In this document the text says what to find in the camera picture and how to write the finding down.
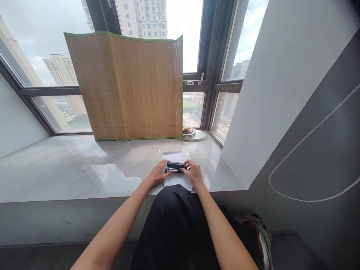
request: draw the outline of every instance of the green field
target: green field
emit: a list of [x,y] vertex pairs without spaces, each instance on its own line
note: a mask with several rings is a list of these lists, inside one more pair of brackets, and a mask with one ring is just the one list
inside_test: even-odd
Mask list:
[[192,100],[183,101],[183,113],[201,112],[201,105]]

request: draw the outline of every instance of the sneaker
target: sneaker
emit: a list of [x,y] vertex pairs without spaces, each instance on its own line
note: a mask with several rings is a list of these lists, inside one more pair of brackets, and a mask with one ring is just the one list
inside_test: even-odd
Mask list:
[[263,219],[257,213],[251,213],[247,217],[241,219],[241,223],[246,222],[250,227],[256,230],[260,251],[264,259],[264,269],[273,270],[273,262],[271,258],[271,233],[266,227]]

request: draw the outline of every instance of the notebook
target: notebook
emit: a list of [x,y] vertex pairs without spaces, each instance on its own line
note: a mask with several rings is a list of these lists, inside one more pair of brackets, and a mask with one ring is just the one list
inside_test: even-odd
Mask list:
[[[181,151],[171,151],[171,152],[163,152],[162,153],[162,159],[167,159],[172,162],[181,162],[184,163],[186,160],[190,159],[190,153],[189,152],[181,152]],[[180,184],[184,188],[186,188],[189,191],[192,191],[194,189],[194,186],[189,181],[189,179],[185,176],[183,173],[174,173],[167,177],[164,181],[164,187],[166,186],[174,186]]]

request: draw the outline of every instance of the black pants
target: black pants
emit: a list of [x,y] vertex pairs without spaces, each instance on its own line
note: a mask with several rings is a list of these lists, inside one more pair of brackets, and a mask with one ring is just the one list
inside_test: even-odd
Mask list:
[[[264,263],[256,232],[240,224],[226,209],[221,210],[262,270]],[[130,269],[220,269],[196,193],[179,184],[159,192],[146,219]]]

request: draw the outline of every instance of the glass pane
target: glass pane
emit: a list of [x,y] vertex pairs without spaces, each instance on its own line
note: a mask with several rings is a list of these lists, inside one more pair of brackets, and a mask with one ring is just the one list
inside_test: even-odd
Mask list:
[[219,93],[213,120],[212,132],[224,143],[233,118],[239,94]]
[[85,0],[2,0],[0,10],[0,53],[24,86],[78,85],[63,32],[94,32]]
[[116,0],[124,36],[177,39],[183,35],[183,72],[198,71],[203,0]]
[[183,93],[183,125],[199,128],[203,115],[204,92]]
[[82,96],[40,96],[33,99],[56,132],[92,131]]
[[269,0],[249,0],[247,7],[244,3],[246,1],[238,3],[222,81],[245,78]]

